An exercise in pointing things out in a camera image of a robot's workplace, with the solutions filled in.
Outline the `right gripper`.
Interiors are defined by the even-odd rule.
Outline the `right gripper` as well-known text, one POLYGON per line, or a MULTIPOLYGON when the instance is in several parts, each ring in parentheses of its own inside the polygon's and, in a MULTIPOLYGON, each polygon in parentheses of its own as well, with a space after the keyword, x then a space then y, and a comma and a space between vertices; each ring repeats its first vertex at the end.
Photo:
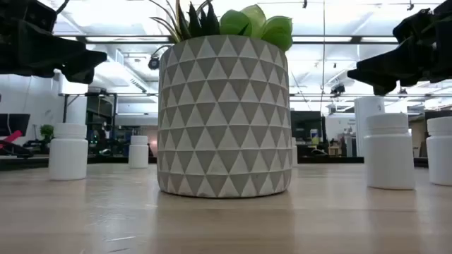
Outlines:
MULTIPOLYGON (((452 13, 444 13, 435 24, 436 60, 432 82, 452 79, 452 13)), ((359 61, 348 78, 373 87, 374 95, 383 96, 396 88, 396 83, 413 77, 427 65, 432 49, 415 38, 406 39, 395 49, 359 61)))

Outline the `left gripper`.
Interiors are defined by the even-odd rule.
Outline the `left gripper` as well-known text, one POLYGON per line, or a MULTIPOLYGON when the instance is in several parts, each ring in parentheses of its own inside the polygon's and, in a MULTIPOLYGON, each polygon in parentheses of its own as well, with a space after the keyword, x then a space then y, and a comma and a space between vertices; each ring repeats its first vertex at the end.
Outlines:
POLYGON ((21 75, 20 65, 55 69, 72 83, 91 84, 95 67, 107 60, 107 54, 86 51, 79 41, 55 37, 34 27, 21 27, 20 20, 0 20, 0 74, 21 75))

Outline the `white pill bottle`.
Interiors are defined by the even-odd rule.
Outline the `white pill bottle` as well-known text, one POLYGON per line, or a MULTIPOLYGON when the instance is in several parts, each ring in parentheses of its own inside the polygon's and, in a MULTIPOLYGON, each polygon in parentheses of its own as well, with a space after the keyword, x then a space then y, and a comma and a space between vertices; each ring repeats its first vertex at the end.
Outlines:
POLYGON ((149 145, 145 135, 131 136, 129 145, 129 167, 131 169, 143 169, 148 167, 149 145))
POLYGON ((366 118, 364 165, 370 188, 412 191, 415 167, 408 116, 384 113, 366 118))
POLYGON ((57 123, 49 151, 49 179, 74 181, 87 175, 87 127, 78 123, 57 123))
POLYGON ((429 180, 441 186, 452 186, 452 116, 427 121, 426 139, 429 180))

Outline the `white pillar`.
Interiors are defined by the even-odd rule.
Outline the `white pillar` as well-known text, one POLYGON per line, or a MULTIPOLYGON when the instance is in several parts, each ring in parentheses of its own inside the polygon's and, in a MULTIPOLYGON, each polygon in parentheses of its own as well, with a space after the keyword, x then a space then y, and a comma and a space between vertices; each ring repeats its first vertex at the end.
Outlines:
POLYGON ((367 134, 366 118, 385 112, 384 99, 382 97, 359 97, 355 99, 355 122, 357 156, 364 156, 364 136, 367 134))

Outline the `small potted green plant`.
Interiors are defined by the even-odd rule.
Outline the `small potted green plant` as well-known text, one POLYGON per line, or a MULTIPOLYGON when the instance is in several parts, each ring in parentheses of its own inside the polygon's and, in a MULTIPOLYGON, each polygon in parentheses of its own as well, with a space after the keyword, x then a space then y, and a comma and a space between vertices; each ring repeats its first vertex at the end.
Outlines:
POLYGON ((46 143, 49 143, 54 137, 54 127, 50 124, 45 124, 40 127, 40 135, 46 143))

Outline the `black computer monitor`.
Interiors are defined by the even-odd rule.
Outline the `black computer monitor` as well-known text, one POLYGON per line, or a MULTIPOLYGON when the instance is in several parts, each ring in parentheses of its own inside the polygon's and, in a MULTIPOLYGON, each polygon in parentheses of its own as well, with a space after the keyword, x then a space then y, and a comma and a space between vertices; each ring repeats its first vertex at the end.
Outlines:
POLYGON ((311 130, 316 136, 323 135, 322 116, 319 111, 291 111, 290 112, 292 137, 297 141, 311 142, 311 130))
POLYGON ((29 120, 29 114, 0 114, 0 137, 10 136, 16 131, 26 136, 29 120))

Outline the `green artificial succulent plant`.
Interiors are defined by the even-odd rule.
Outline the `green artificial succulent plant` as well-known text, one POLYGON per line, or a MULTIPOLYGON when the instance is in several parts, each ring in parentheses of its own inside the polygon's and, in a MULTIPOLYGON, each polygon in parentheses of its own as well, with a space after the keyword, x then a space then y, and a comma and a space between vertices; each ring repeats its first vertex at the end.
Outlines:
POLYGON ((175 42, 210 35, 238 35, 266 41, 284 52, 293 43, 292 19, 287 16, 267 18, 257 4, 240 11, 230 9, 217 17, 212 0, 204 0, 198 8, 191 4, 186 13, 180 0, 176 0, 175 7, 164 7, 156 0, 149 1, 167 14, 169 20, 157 16, 152 19, 162 25, 175 42))

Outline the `black aluminium table frame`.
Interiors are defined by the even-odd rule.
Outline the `black aluminium table frame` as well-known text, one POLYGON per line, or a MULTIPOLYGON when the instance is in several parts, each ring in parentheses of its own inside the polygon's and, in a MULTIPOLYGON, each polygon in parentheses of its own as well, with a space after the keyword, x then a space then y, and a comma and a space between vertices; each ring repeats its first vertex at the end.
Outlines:
MULTIPOLYGON (((363 157, 300 157, 300 164, 363 164, 363 157)), ((126 157, 89 157, 88 164, 128 164, 126 157)), ((47 168, 47 157, 0 158, 0 171, 47 168)))

